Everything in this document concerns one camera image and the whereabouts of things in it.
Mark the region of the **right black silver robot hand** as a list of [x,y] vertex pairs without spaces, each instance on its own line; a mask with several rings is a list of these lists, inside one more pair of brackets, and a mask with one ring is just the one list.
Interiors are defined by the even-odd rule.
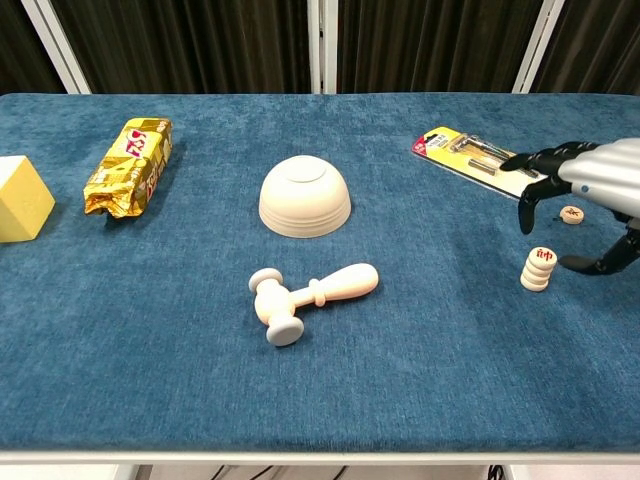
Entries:
[[535,170],[545,178],[525,187],[518,203],[523,234],[535,223],[539,201],[572,193],[607,208],[626,224],[626,233],[598,259],[563,256],[559,263],[584,275],[612,275],[639,258],[639,139],[612,143],[566,142],[536,153],[519,153],[500,166],[502,171]]

